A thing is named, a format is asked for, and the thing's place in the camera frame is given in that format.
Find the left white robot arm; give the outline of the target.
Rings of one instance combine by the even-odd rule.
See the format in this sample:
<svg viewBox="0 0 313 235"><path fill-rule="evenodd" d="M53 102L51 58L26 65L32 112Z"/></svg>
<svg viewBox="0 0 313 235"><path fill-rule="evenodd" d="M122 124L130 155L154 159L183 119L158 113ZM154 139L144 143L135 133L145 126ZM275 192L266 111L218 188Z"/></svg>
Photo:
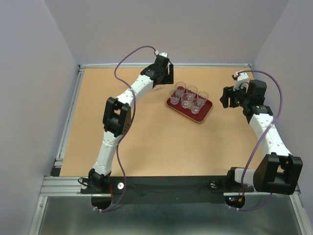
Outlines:
<svg viewBox="0 0 313 235"><path fill-rule="evenodd" d="M173 70L168 54L159 53L154 63L142 70L125 92L107 99L103 116L104 136L97 160L88 177L78 180L85 189L96 193L109 191L112 161L120 141L132 125L136 103L156 85L173 84Z"/></svg>

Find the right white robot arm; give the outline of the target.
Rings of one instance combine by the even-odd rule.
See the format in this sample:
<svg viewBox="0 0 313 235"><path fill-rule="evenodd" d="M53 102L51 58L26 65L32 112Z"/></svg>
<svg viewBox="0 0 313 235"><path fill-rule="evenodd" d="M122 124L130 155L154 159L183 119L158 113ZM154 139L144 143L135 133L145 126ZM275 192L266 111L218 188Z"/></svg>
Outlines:
<svg viewBox="0 0 313 235"><path fill-rule="evenodd" d="M266 89L263 81L237 78L233 87L223 90L220 99L223 107L242 107L264 155L256 170L232 167L225 185L230 191L236 191L244 184L254 187L257 192L291 195L296 189L303 162L283 144L273 123L273 113L264 105Z"/></svg>

